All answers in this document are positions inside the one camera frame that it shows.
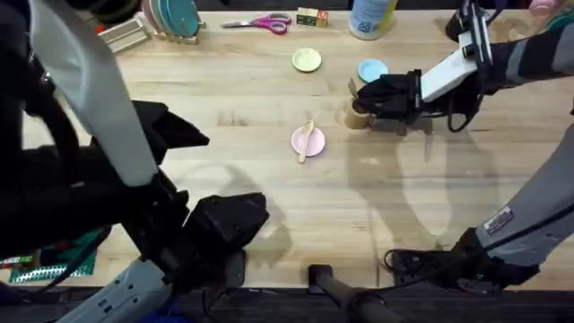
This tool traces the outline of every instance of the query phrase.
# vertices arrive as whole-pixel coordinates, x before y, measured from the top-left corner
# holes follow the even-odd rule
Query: teal plate
[[[171,35],[178,35],[175,28],[170,23],[170,15],[168,14],[168,0],[157,0],[160,7],[160,17],[163,22],[163,27],[165,31]]]
[[[166,0],[170,26],[179,36],[193,37],[197,33],[196,7],[191,0]]]

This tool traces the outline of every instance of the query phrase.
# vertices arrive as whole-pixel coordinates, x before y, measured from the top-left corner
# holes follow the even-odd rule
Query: pink plate
[[[303,127],[295,130],[291,136],[291,146],[295,152],[300,153],[303,149],[303,141],[305,139],[305,134],[303,133]],[[325,135],[319,128],[313,129],[311,136],[309,137],[309,144],[307,146],[307,157],[313,157],[320,154],[323,149],[325,149],[326,140]]]

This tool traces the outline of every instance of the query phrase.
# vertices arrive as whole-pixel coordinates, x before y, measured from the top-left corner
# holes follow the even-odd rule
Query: stack of plates
[[[158,32],[193,37],[199,29],[199,15],[192,0],[143,0],[142,10]]]

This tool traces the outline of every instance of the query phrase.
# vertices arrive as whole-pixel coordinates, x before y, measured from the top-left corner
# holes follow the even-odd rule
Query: white bottle
[[[355,0],[349,28],[351,33],[365,40],[378,39],[387,29],[397,0]]]

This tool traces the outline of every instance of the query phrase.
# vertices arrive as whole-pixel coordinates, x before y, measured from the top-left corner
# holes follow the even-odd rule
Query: blue plate
[[[382,74],[388,74],[388,67],[378,59],[365,59],[357,67],[357,73],[365,83],[371,83]]]
[[[179,36],[193,37],[197,33],[197,10],[192,0],[166,0],[171,26]]]
[[[163,22],[165,31],[170,35],[178,35],[175,28],[170,23],[170,15],[168,14],[168,0],[155,0],[160,7],[160,17]]]

